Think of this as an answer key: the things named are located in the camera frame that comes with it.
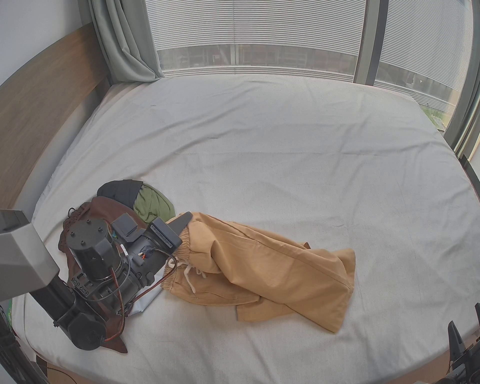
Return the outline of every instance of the black garment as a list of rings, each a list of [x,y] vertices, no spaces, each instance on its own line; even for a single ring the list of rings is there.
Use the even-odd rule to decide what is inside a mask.
[[[97,196],[104,196],[116,200],[130,209],[137,199],[138,192],[144,184],[137,180],[114,180],[103,184],[96,192]]]

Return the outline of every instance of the wooden bed frame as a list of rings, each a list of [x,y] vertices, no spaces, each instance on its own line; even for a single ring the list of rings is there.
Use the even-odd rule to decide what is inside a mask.
[[[40,52],[0,86],[0,208],[15,206],[48,144],[107,75],[90,23]],[[447,338],[446,326],[439,337]],[[470,336],[466,345],[474,339]],[[433,383],[448,366],[446,352],[390,384]]]

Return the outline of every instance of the white drawstring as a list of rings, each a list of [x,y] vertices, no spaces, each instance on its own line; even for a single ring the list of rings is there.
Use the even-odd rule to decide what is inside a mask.
[[[190,264],[190,263],[187,263],[187,262],[185,262],[185,261],[180,261],[180,260],[178,260],[178,261],[177,261],[177,267],[179,267],[179,266],[181,266],[181,265],[186,265],[186,266],[187,266],[187,267],[185,268],[185,270],[183,271],[183,275],[185,276],[185,279],[187,280],[187,283],[188,283],[188,285],[190,286],[190,289],[192,290],[193,293],[195,293],[195,292],[196,292],[195,287],[193,286],[193,284],[191,283],[191,281],[190,281],[190,279],[189,279],[189,277],[188,277],[188,273],[189,273],[190,270],[193,268],[193,265]],[[173,262],[172,259],[169,259],[169,260],[168,260],[168,266],[169,266],[170,268],[173,268],[173,267],[175,266],[175,263]],[[203,277],[204,279],[207,278],[206,274],[205,274],[203,271],[201,271],[201,270],[198,269],[198,268],[195,268],[195,269],[197,270],[197,275],[202,275],[202,277]]]

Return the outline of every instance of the khaki pants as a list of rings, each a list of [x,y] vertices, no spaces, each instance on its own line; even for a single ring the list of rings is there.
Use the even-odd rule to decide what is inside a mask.
[[[272,232],[193,213],[162,283],[188,302],[236,305],[239,321],[297,312],[332,332],[353,292],[355,253],[309,249]],[[172,261],[165,268],[171,270]]]

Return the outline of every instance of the mattress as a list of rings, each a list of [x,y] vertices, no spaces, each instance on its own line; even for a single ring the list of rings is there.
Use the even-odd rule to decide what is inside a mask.
[[[480,300],[480,203],[410,97],[337,81],[204,75],[113,87],[40,198],[34,226],[57,243],[70,207],[110,180],[157,187],[200,211],[312,248],[351,247],[355,291],[332,334],[298,314],[258,323],[234,307],[161,292],[128,318],[128,354],[82,351],[29,295],[13,325],[44,359],[98,383],[379,383],[466,335]]]

